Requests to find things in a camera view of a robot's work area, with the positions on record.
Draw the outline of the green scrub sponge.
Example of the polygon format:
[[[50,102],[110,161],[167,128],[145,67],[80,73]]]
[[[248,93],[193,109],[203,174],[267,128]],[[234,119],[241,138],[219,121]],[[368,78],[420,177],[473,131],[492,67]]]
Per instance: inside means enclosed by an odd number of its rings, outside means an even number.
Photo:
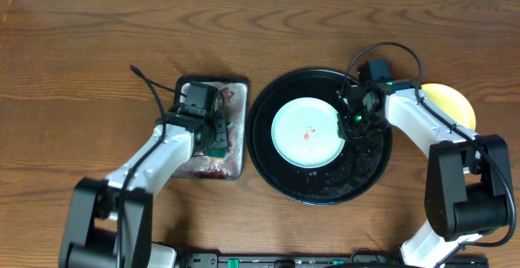
[[[207,157],[215,160],[215,161],[222,161],[227,156],[227,148],[226,147],[219,147],[219,148],[209,148],[207,150]]]

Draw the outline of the mint green plate with stain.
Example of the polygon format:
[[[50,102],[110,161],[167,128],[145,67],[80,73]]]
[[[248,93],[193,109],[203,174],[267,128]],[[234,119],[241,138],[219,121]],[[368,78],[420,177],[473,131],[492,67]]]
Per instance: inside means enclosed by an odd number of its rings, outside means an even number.
[[[339,134],[338,111],[314,97],[301,97],[283,105],[271,124],[278,154],[301,168],[318,168],[332,162],[345,146]]]

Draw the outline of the yellow plate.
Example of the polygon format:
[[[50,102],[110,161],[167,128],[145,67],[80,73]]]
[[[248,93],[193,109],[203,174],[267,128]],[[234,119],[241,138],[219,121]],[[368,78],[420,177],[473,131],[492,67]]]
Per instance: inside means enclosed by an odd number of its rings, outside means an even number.
[[[470,130],[476,129],[475,112],[469,101],[456,89],[445,84],[423,84],[431,102],[451,119]]]

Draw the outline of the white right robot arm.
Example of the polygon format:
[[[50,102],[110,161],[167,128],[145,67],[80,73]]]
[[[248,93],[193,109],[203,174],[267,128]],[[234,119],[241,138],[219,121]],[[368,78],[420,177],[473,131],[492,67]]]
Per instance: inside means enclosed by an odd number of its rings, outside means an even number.
[[[345,83],[338,97],[368,132],[399,128],[428,159],[427,220],[401,246],[405,265],[441,267],[468,246],[498,247],[512,238],[517,210],[500,136],[464,128],[412,80]]]

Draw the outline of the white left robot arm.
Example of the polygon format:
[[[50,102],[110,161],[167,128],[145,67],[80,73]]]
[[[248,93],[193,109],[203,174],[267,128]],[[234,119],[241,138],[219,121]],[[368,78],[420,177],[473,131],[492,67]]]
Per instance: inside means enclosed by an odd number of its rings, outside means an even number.
[[[173,267],[177,252],[152,240],[154,198],[195,153],[228,145],[222,116],[167,114],[151,137],[104,179],[74,187],[58,264],[61,267]]]

